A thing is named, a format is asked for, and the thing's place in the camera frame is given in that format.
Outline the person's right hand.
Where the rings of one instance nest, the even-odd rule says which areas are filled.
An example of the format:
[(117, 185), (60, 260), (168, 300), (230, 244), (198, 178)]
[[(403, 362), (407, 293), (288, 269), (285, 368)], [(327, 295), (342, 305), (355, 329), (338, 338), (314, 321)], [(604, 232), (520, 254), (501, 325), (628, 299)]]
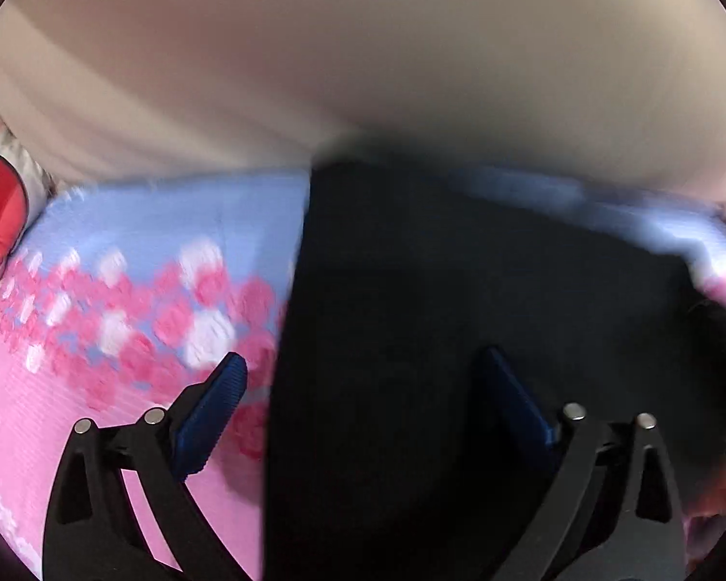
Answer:
[(726, 532), (726, 440), (706, 489), (687, 514), (686, 557), (691, 572)]

